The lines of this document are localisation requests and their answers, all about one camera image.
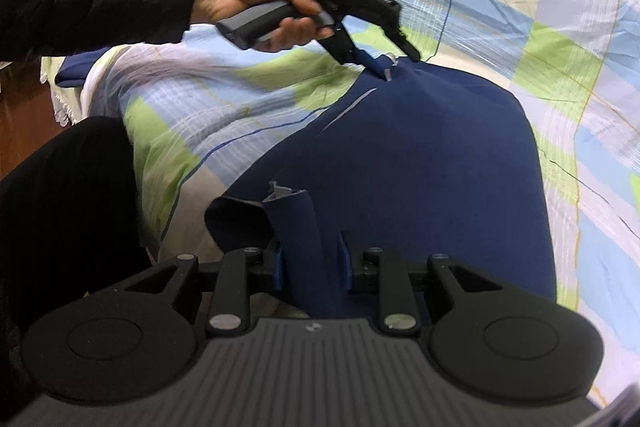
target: hand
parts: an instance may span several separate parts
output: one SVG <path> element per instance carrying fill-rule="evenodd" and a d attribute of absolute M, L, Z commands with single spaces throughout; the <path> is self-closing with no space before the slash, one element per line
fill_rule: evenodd
<path fill-rule="evenodd" d="M 270 0 L 195 0 L 191 12 L 191 23 L 216 23 L 236 15 L 249 6 Z M 322 8 L 315 0 L 288 0 L 295 8 L 305 15 L 318 15 Z M 302 19 L 287 18 L 280 22 L 280 27 L 274 31 L 271 42 L 257 46 L 264 52 L 278 52 L 290 50 L 293 46 L 304 46 L 313 39 L 325 39 L 334 34 L 330 28 L 316 28 L 311 17 Z"/>

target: folded blue fabric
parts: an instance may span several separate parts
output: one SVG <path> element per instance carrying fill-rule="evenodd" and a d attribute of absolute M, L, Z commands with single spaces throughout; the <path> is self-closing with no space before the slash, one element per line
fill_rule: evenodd
<path fill-rule="evenodd" d="M 341 230 L 408 261 L 446 253 L 555 299 L 538 150 L 520 104 L 484 78 L 430 64 L 401 59 L 392 77 L 362 73 L 336 104 L 347 111 L 321 115 L 228 191 L 255 201 L 275 180 L 298 194 L 276 213 L 264 206 L 292 300 L 315 316 L 372 310 L 345 290 Z"/>
<path fill-rule="evenodd" d="M 82 87 L 91 68 L 110 48 L 70 55 L 62 62 L 55 78 L 58 87 Z"/>

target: jacket sleeve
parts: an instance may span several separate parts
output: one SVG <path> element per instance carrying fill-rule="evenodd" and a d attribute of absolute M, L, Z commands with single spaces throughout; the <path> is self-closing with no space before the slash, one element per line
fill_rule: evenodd
<path fill-rule="evenodd" d="M 0 60 L 179 42 L 193 0 L 0 0 Z"/>

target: metal pin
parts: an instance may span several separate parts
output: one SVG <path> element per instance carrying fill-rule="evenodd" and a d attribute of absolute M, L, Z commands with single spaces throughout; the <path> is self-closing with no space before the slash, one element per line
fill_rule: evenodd
<path fill-rule="evenodd" d="M 417 324 L 413 315 L 393 313 L 385 317 L 385 326 L 390 330 L 410 330 Z"/>
<path fill-rule="evenodd" d="M 231 313 L 220 313 L 213 315 L 213 317 L 209 319 L 209 325 L 217 330 L 237 330 L 240 324 L 242 324 L 242 319 Z"/>

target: green checkered bedding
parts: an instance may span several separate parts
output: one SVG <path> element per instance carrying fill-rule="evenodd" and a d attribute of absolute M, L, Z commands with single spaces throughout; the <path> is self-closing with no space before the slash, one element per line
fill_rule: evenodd
<path fill-rule="evenodd" d="M 640 0 L 399 0 L 425 59 L 509 89 L 538 140 L 559 301 L 606 343 L 593 397 L 640 375 Z M 399 51 L 347 20 L 373 54 Z M 240 52 L 215 29 L 106 57 L 83 93 L 121 116 L 134 144 L 141 208 L 161 256 L 220 254 L 202 214 L 266 150 L 351 86 L 358 68 L 317 44 Z"/>

